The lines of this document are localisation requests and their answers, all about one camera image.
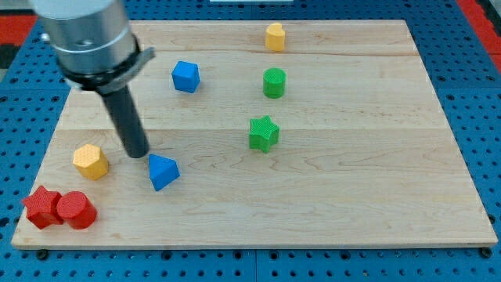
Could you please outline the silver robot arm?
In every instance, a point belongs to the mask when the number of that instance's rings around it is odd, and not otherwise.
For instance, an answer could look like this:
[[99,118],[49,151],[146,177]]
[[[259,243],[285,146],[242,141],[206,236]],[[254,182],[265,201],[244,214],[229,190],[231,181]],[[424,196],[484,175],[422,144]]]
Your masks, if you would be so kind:
[[67,83],[97,92],[131,158],[150,145],[128,83],[155,57],[142,49],[121,0],[31,0]]

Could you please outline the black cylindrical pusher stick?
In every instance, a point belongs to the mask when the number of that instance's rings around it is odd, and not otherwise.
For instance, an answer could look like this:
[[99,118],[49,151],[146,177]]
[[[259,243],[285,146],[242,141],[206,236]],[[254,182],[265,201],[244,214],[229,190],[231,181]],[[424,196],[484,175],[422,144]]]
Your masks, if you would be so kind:
[[150,145],[128,86],[100,95],[125,153],[130,158],[144,157]]

